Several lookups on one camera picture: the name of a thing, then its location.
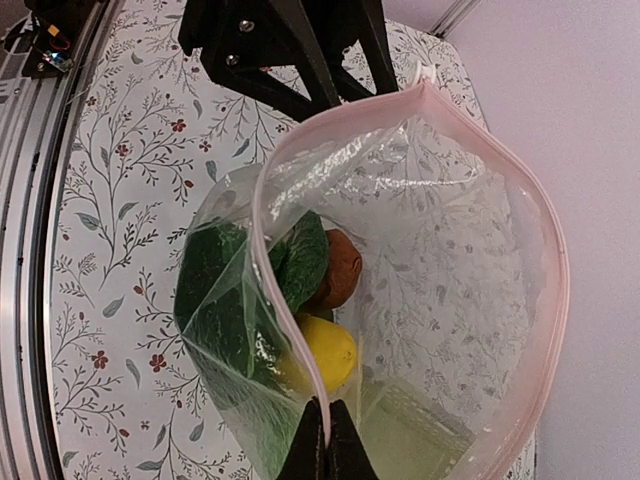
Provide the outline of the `clear zip top bag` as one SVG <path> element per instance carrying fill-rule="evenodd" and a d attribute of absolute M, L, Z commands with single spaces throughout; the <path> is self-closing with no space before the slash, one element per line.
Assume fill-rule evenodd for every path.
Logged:
<path fill-rule="evenodd" d="M 463 322 L 489 305 L 506 309 L 504 280 L 480 273 L 481 263 L 498 257 L 496 247 L 480 247 L 467 260 L 453 260 L 452 248 L 436 246 L 437 225 L 469 215 L 457 241 L 504 235 L 515 254 L 515 274 L 523 283 L 529 333 L 506 392 L 494 407 L 481 407 L 476 420 L 460 420 L 475 440 L 444 479 L 499 479 L 528 442 L 553 380 L 569 306 L 565 239 L 547 194 L 530 169 L 441 92 L 438 67 L 418 64 L 404 90 L 359 100 L 316 115 L 298 125 L 261 166 L 250 166 L 219 180 L 199 207 L 189 228 L 220 216 L 247 228 L 248 258 L 255 278 L 275 312 L 277 326 L 311 394 L 291 390 L 320 405 L 325 441 L 331 437 L 330 405 L 343 400 L 356 424 L 362 387 L 367 382 L 402 383 L 428 398 L 417 386 L 418 367 L 426 367 L 426 340 L 411 338 L 418 360 L 409 367 L 382 366 L 391 334 L 383 320 L 426 320 L 426 286 L 438 277 L 457 277 L 480 287 L 471 307 L 458 313 Z M 266 241 L 278 240 L 308 211 L 327 230 L 342 231 L 362 256 L 363 268 L 351 298 L 341 307 L 291 312 L 277 286 Z M 308 313 L 336 323 L 353 336 L 356 368 L 347 383 L 329 394 L 296 316 Z"/>

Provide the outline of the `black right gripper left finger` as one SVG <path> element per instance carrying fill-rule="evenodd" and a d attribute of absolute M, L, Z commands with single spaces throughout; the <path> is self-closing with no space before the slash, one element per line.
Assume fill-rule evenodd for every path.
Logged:
<path fill-rule="evenodd" d="M 324 479 L 325 449 L 320 405 L 313 397 L 305 406 L 282 466 L 280 480 Z"/>

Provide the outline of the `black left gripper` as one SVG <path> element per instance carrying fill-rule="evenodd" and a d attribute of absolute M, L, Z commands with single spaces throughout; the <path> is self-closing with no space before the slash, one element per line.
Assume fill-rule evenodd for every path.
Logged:
<path fill-rule="evenodd" d="M 344 100 L 373 96 L 342 65 L 344 51 L 356 42 L 376 95 L 396 92 L 382 2 L 336 1 L 329 20 L 329 67 L 301 1 L 189 0 L 178 44 L 187 56 L 201 48 L 201 62 L 213 82 L 297 122 L 338 106 L 339 96 Z M 266 71 L 283 66 L 295 68 L 306 95 Z"/>

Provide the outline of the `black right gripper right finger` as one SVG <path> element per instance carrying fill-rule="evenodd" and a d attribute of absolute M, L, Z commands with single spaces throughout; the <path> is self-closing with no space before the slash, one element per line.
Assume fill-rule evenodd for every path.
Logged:
<path fill-rule="evenodd" d="M 326 478 L 378 480 L 343 400 L 330 405 L 331 437 L 326 450 Z"/>

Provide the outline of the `green white bok choy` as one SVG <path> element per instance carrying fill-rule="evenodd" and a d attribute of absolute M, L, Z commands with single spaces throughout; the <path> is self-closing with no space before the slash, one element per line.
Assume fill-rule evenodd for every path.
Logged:
<path fill-rule="evenodd" d="M 208 378 L 229 375 L 270 388 L 276 362 L 289 349 L 248 258 L 247 228 L 216 216 L 187 238 L 174 318 L 189 354 Z M 308 211 L 278 240 L 266 241 L 285 304 L 297 312 L 318 289 L 329 246 L 321 218 Z"/>

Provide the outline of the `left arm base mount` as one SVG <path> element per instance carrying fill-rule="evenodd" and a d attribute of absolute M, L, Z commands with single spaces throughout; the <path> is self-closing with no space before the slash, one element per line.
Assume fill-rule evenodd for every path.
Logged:
<path fill-rule="evenodd" d="M 71 52 L 86 20 L 85 1 L 24 1 L 27 26 L 16 26 L 1 39 L 8 53 L 28 54 L 22 74 L 31 78 L 61 75 L 74 66 Z"/>

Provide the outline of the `yellow lemon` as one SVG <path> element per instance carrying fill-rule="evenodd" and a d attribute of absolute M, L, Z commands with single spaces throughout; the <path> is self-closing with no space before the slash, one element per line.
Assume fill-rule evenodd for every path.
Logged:
<path fill-rule="evenodd" d="M 313 354 L 329 394 L 343 387 L 356 368 L 357 348 L 353 336 L 342 326 L 308 313 L 296 316 L 304 339 Z M 280 381 L 289 389 L 311 394 L 309 381 L 293 355 L 282 354 L 276 361 Z"/>

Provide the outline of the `brown potato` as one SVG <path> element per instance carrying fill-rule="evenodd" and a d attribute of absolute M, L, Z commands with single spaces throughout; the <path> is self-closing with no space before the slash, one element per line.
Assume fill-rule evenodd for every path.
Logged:
<path fill-rule="evenodd" d="M 314 295 L 304 304 L 308 311 L 325 311 L 344 305 L 353 295 L 363 268 L 363 260 L 351 240 L 340 230 L 326 231 L 329 261 Z"/>

